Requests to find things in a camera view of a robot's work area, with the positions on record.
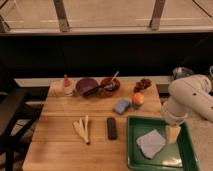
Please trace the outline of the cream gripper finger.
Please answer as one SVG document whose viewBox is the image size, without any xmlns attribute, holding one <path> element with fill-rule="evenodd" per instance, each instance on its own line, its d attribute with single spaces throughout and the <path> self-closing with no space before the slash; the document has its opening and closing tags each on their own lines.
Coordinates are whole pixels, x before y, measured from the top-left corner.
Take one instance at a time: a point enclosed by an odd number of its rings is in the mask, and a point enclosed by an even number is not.
<svg viewBox="0 0 213 171">
<path fill-rule="evenodd" d="M 166 137 L 167 137 L 168 144 L 174 144 L 177 141 L 180 130 L 181 130 L 181 127 L 178 125 L 176 125 L 176 126 L 167 125 L 166 126 Z"/>
</svg>

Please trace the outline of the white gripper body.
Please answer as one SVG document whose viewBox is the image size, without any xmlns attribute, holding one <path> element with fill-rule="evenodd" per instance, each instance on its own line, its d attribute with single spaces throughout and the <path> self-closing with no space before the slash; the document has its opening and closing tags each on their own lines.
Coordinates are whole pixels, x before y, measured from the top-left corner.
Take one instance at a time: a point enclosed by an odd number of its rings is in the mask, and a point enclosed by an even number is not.
<svg viewBox="0 0 213 171">
<path fill-rule="evenodd" d="M 181 125 L 188 117 L 188 113 L 185 110 L 177 107 L 173 108 L 168 101 L 162 105 L 161 115 L 164 120 L 172 126 Z"/>
</svg>

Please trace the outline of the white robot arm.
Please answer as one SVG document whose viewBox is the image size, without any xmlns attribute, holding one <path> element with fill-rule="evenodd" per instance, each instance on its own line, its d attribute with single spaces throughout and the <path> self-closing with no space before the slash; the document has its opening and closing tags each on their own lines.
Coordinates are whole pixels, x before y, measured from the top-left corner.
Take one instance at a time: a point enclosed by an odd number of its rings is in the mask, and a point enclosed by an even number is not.
<svg viewBox="0 0 213 171">
<path fill-rule="evenodd" d="M 170 97 L 161 108 L 161 115 L 167 123 L 168 144 L 177 141 L 181 131 L 180 125 L 185 122 L 190 110 L 213 123 L 213 97 L 209 94 L 211 89 L 211 81 L 204 75 L 192 75 L 170 83 Z"/>
</svg>

